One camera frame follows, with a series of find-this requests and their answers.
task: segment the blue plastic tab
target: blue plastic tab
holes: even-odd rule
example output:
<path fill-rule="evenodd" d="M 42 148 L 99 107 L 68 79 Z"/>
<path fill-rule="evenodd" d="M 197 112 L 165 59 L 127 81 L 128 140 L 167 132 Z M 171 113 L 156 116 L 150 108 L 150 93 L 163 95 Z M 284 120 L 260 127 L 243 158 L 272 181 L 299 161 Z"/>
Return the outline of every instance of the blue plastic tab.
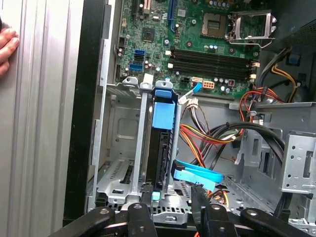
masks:
<path fill-rule="evenodd" d="M 171 98 L 172 93 L 170 90 L 156 90 L 155 96 L 163 97 L 163 98 Z"/>
<path fill-rule="evenodd" d="M 175 103 L 155 102 L 152 126 L 154 128 L 172 130 Z"/>
<path fill-rule="evenodd" d="M 189 164 L 189 163 L 185 163 L 183 161 L 177 160 L 180 164 L 182 164 L 183 166 L 185 166 L 185 170 L 188 172 L 191 172 L 193 174 L 196 174 L 200 177 L 206 178 L 207 180 L 211 180 L 215 183 L 220 183 L 223 179 L 223 175 L 220 173 L 217 173 L 215 171 L 197 166 L 197 165 L 193 165 L 193 164 Z"/>
<path fill-rule="evenodd" d="M 202 89 L 202 83 L 197 83 L 193 88 L 193 93 L 198 93 Z"/>
<path fill-rule="evenodd" d="M 181 170 L 181 171 L 175 170 L 173 174 L 173 178 L 178 179 L 178 180 L 184 180 L 184 181 L 191 182 L 194 184 L 203 184 L 203 187 L 210 191 L 214 191 L 215 185 L 216 185 L 215 182 L 207 178 L 195 175 L 187 170 Z"/>
<path fill-rule="evenodd" d="M 160 192 L 153 192 L 153 200 L 154 201 L 160 200 Z"/>

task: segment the yellow wire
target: yellow wire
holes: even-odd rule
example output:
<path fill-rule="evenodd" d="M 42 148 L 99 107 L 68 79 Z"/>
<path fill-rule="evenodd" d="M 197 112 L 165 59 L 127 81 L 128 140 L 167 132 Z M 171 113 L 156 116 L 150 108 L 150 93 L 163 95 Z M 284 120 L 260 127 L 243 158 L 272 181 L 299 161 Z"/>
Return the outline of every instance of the yellow wire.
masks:
<path fill-rule="evenodd" d="M 188 128 L 188 129 L 190 129 L 190 130 L 193 130 L 195 133 L 199 134 L 200 136 L 203 136 L 203 137 L 205 137 L 205 138 L 207 138 L 207 139 L 209 139 L 209 140 L 215 141 L 215 142 L 230 143 L 230 142 L 233 141 L 233 139 L 232 139 L 232 140 L 228 140 L 228 141 L 223 141 L 223 140 L 214 139 L 214 138 L 212 138 L 212 137 L 209 137 L 209 136 L 207 136 L 207 135 L 205 135 L 205 134 L 199 132 L 198 130 L 196 130 L 195 128 L 193 128 L 193 127 L 191 127 L 191 126 L 189 126 L 189 125 L 182 124 L 182 126 Z"/>
<path fill-rule="evenodd" d="M 197 158 L 197 160 L 198 160 L 198 162 L 200 163 L 200 165 L 201 165 L 202 167 L 205 167 L 205 166 L 203 165 L 203 163 L 201 162 L 200 157 L 198 156 L 198 153 L 197 153 L 197 151 L 196 151 L 195 148 L 194 148 L 194 145 L 193 145 L 192 142 L 189 140 L 189 138 L 188 138 L 188 136 L 186 135 L 186 133 L 185 133 L 184 131 L 181 131 L 181 130 L 180 130 L 180 132 L 181 132 L 182 136 L 184 137 L 184 139 L 187 141 L 187 143 L 188 143 L 188 145 L 189 145 L 191 151 L 193 152 L 194 156 Z"/>
<path fill-rule="evenodd" d="M 228 201 L 227 194 L 226 194 L 226 192 L 223 192 L 223 194 L 224 194 L 224 197 L 225 197 L 226 206 L 229 207 L 229 201 Z"/>
<path fill-rule="evenodd" d="M 277 75 L 280 75 L 280 76 L 283 76 L 283 77 L 289 79 L 293 83 L 293 90 L 292 90 L 292 93 L 291 93 L 291 95 L 289 97 L 289 100 L 288 100 L 289 102 L 292 101 L 292 99 L 293 99 L 293 97 L 295 95 L 296 89 L 297 89 L 297 84 L 296 84 L 296 81 L 294 80 L 294 78 L 290 74 L 288 74 L 287 72 L 279 69 L 277 67 L 277 64 L 275 64 L 272 67 L 272 72 L 277 74 Z"/>

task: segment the side panel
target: side panel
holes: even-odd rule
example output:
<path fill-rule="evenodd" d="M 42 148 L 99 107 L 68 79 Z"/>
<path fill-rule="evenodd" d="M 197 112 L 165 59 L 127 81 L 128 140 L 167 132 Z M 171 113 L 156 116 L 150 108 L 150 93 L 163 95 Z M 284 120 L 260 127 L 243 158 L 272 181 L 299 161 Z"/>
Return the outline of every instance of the side panel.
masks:
<path fill-rule="evenodd" d="M 20 46 L 0 83 L 3 237 L 62 226 L 83 0 L 3 0 Z"/>

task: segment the capacitor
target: capacitor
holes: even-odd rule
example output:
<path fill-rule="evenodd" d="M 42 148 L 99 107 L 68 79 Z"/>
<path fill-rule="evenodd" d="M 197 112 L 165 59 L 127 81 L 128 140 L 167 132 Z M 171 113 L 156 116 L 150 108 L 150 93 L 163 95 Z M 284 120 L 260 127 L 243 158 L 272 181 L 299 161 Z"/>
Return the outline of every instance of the capacitor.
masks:
<path fill-rule="evenodd" d="M 144 9 L 144 5 L 143 4 L 139 4 L 139 12 L 142 13 Z"/>
<path fill-rule="evenodd" d="M 163 41 L 163 43 L 164 43 L 164 45 L 169 45 L 169 43 L 170 43 L 170 40 L 168 40 L 168 39 L 165 39 L 165 40 Z"/>

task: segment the chip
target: chip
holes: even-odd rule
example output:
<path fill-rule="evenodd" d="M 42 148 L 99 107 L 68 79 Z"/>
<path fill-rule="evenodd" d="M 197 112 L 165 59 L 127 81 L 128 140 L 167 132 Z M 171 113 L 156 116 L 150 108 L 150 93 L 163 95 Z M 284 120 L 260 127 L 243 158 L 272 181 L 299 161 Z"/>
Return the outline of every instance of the chip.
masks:
<path fill-rule="evenodd" d="M 143 28 L 142 41 L 153 42 L 155 40 L 155 29 Z"/>
<path fill-rule="evenodd" d="M 226 16 L 205 13 L 201 36 L 211 38 L 223 38 L 226 31 Z"/>

